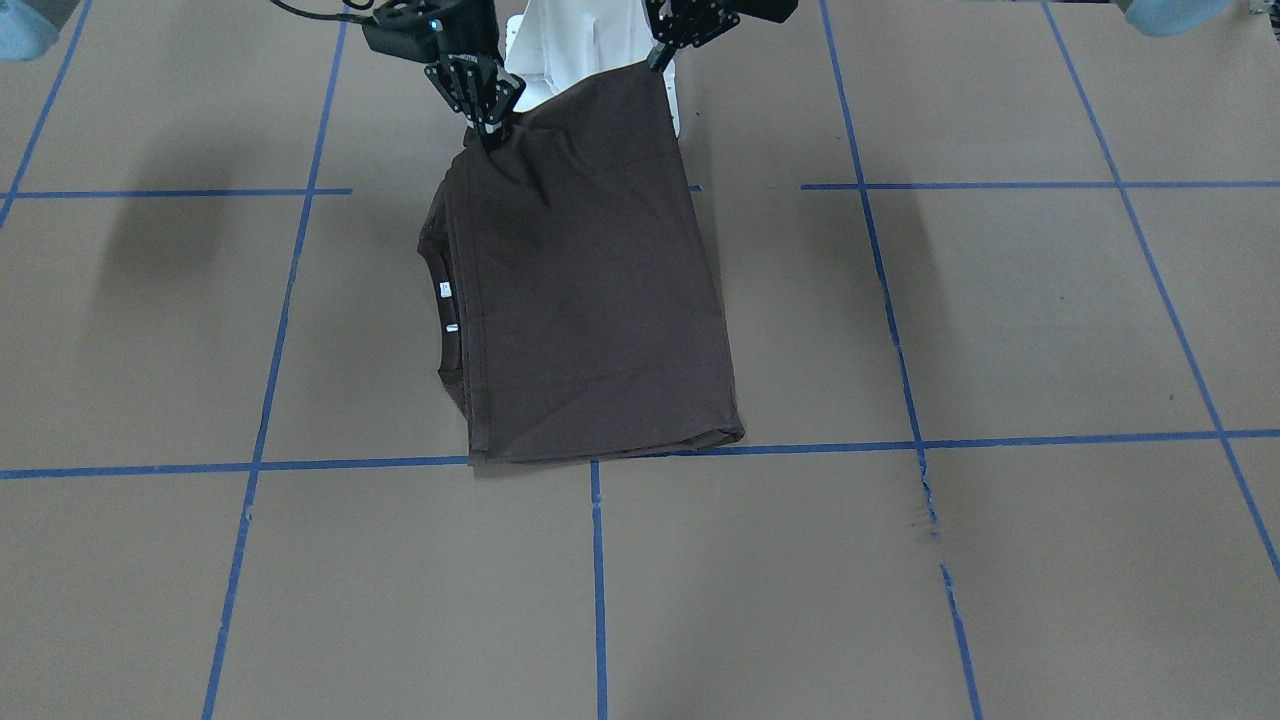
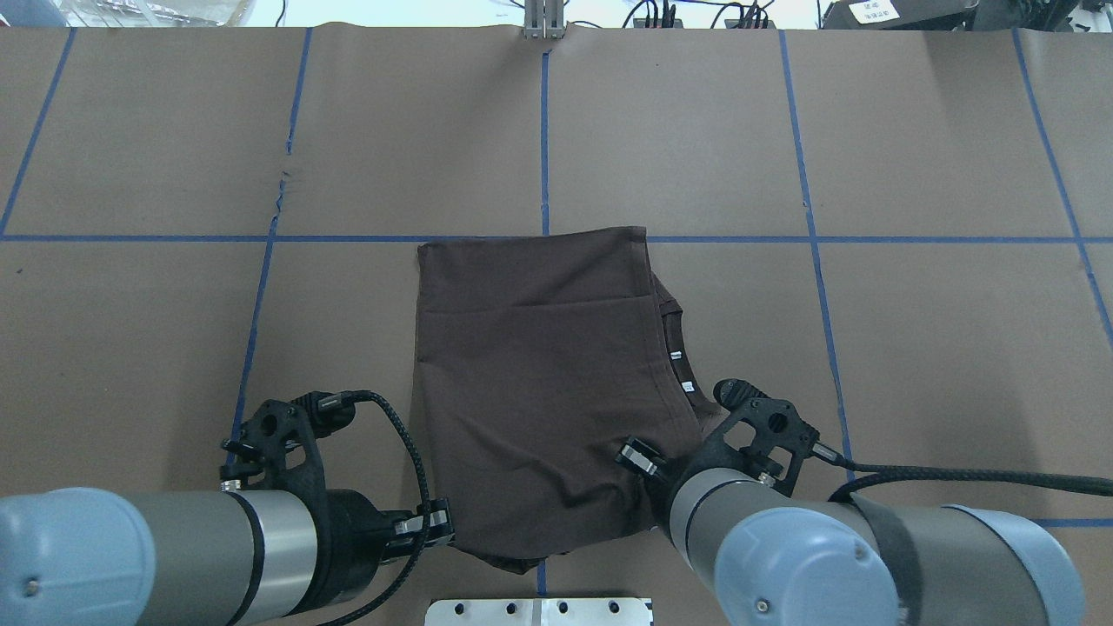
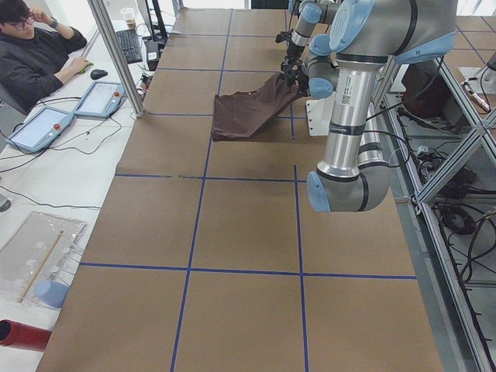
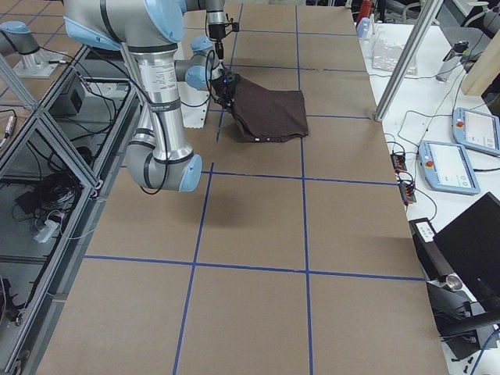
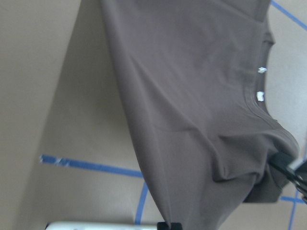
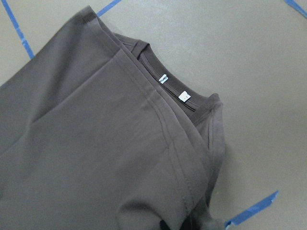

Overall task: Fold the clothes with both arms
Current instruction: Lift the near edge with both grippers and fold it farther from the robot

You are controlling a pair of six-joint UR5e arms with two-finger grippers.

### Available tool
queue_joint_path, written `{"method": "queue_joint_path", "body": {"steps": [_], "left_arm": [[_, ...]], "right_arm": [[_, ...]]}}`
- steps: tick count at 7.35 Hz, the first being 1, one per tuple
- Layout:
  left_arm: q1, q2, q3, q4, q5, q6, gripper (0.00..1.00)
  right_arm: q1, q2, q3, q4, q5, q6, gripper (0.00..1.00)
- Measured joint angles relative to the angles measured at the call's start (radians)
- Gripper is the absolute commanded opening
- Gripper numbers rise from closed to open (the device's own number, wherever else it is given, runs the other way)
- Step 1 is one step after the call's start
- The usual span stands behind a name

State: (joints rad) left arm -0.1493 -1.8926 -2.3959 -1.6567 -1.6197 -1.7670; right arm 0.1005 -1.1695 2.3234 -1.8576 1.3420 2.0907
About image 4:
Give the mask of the second grey robot base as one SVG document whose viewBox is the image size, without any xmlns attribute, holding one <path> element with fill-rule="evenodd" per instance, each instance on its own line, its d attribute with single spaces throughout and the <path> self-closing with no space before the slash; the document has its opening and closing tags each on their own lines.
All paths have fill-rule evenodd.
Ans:
<svg viewBox="0 0 500 375">
<path fill-rule="evenodd" d="M 20 61 L 13 70 L 24 78 L 49 78 L 62 61 L 60 54 L 41 48 L 24 22 L 10 20 L 1 24 L 1 55 L 15 54 Z"/>
</svg>

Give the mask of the silver robot arm, viewer-left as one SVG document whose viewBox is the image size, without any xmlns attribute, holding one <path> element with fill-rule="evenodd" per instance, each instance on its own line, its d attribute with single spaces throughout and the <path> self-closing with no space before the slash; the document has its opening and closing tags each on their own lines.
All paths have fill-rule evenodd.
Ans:
<svg viewBox="0 0 500 375">
<path fill-rule="evenodd" d="M 129 174 L 151 191 L 190 192 L 202 172 L 202 157 L 184 134 L 183 104 L 178 84 L 215 94 L 224 108 L 234 103 L 241 78 L 223 64 L 227 28 L 238 29 L 222 1 L 65 1 L 67 34 L 83 45 L 123 50 L 137 62 L 134 79 L 145 97 L 140 122 L 127 146 Z M 184 39 L 184 14 L 206 12 L 208 33 L 191 44 L 193 56 L 175 60 Z"/>
</svg>

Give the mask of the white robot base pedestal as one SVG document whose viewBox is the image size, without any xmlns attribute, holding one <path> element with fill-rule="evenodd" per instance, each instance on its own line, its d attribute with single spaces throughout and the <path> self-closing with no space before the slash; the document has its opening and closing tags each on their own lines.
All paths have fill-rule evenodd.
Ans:
<svg viewBox="0 0 500 375">
<path fill-rule="evenodd" d="M 209 92 L 197 90 L 185 82 L 178 83 L 184 127 L 202 129 L 209 107 Z"/>
</svg>

